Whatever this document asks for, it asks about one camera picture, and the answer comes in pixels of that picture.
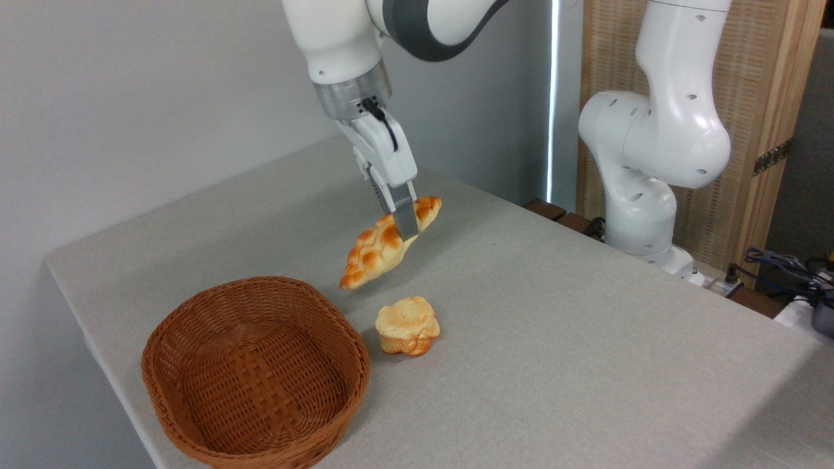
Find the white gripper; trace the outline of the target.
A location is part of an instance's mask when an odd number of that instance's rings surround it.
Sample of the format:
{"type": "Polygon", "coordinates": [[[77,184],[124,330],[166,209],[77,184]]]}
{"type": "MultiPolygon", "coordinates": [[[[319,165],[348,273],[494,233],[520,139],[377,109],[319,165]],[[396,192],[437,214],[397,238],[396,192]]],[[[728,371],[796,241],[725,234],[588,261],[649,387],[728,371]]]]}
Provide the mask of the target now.
{"type": "Polygon", "coordinates": [[[402,240],[417,236],[411,180],[418,170],[402,125],[384,107],[347,107],[336,111],[336,120],[357,149],[360,168],[367,166],[367,179],[384,213],[393,214],[402,240]]]}

